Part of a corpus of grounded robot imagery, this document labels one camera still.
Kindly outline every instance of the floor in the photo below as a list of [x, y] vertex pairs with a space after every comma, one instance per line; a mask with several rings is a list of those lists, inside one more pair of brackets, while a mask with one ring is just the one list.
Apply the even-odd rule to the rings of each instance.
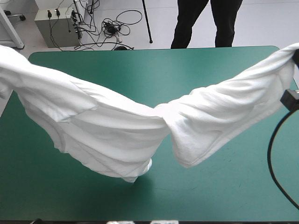
[[[149, 43], [148, 32], [144, 18], [140, 23], [130, 26], [131, 33], [122, 36], [122, 43], [135, 49], [168, 49], [176, 26], [178, 14], [176, 0], [146, 0], [148, 17], [153, 37]], [[142, 11], [141, 0], [100, 0], [100, 7], [95, 11], [94, 18], [100, 27], [104, 18], [115, 19], [116, 16], [128, 9]], [[10, 0], [1, 5], [13, 13], [23, 13], [25, 21], [12, 19], [17, 33], [23, 40], [25, 48], [20, 51], [25, 57], [37, 51], [50, 51], [57, 49], [47, 48], [34, 18], [38, 10], [34, 0]], [[275, 45], [283, 48], [292, 43], [299, 42], [299, 0], [243, 0], [238, 12], [235, 25], [235, 39], [233, 46], [261, 46]], [[120, 17], [125, 22], [134, 22], [139, 18], [138, 13], [126, 13]], [[214, 47], [214, 25], [211, 7], [208, 5], [193, 28], [190, 48]], [[83, 43], [91, 43], [91, 39], [84, 35]], [[100, 50], [110, 50], [112, 44], [104, 44]], [[295, 74], [295, 81], [299, 83], [299, 72]], [[0, 101], [0, 114], [6, 102]]]

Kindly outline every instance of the chair wheel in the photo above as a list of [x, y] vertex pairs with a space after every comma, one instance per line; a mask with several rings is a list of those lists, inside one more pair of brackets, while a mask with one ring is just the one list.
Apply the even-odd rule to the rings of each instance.
[[26, 19], [26, 17], [24, 15], [20, 15], [20, 20], [24, 21]]
[[4, 10], [5, 15], [11, 15], [10, 11]]

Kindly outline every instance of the black pants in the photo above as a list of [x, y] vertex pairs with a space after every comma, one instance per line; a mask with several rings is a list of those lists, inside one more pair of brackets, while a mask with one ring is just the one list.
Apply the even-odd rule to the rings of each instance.
[[[178, 23], [171, 48], [187, 48], [192, 27], [209, 0], [178, 0]], [[235, 19], [242, 0], [211, 0], [217, 27], [216, 47], [231, 47], [235, 35]]]

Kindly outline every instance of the white fabric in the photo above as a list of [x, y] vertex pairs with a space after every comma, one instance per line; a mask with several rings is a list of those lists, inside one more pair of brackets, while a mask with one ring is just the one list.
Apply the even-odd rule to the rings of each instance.
[[0, 46], [0, 97], [15, 90], [55, 148], [100, 174], [134, 182], [149, 170], [169, 133], [179, 163], [191, 167], [277, 111], [293, 77], [296, 49], [299, 43], [230, 80], [150, 108], [103, 86], [32, 65]]

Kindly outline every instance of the green table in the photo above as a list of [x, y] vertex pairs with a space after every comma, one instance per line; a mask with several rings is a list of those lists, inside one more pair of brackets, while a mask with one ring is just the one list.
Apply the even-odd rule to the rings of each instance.
[[[34, 53], [64, 71], [156, 106], [229, 79], [276, 47]], [[0, 119], [0, 220], [298, 220], [266, 161], [270, 135], [287, 110], [254, 125], [196, 167], [180, 166], [167, 137], [134, 184], [97, 174], [53, 147], [15, 93]], [[298, 116], [274, 143], [278, 179], [299, 201]]]

